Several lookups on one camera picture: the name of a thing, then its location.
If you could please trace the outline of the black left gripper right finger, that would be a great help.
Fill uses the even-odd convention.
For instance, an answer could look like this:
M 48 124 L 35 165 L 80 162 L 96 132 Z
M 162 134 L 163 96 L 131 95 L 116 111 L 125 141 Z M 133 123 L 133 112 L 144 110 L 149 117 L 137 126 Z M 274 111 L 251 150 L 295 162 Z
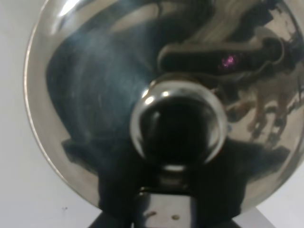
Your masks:
M 237 204 L 198 204 L 199 228 L 274 228 L 275 226 L 257 209 L 241 212 Z

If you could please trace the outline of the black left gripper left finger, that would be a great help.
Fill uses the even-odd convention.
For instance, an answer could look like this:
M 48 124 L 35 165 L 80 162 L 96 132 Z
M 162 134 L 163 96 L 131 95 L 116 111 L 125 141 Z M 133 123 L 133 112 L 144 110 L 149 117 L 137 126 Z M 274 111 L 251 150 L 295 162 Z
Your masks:
M 133 221 L 130 212 L 112 214 L 102 211 L 93 221 L 90 228 L 132 228 Z

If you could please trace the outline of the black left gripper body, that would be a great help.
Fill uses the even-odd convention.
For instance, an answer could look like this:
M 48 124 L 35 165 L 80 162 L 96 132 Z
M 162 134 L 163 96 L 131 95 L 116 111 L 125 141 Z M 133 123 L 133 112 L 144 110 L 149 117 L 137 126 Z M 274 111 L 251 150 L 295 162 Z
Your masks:
M 197 200 L 187 191 L 142 190 L 134 198 L 134 228 L 196 228 Z

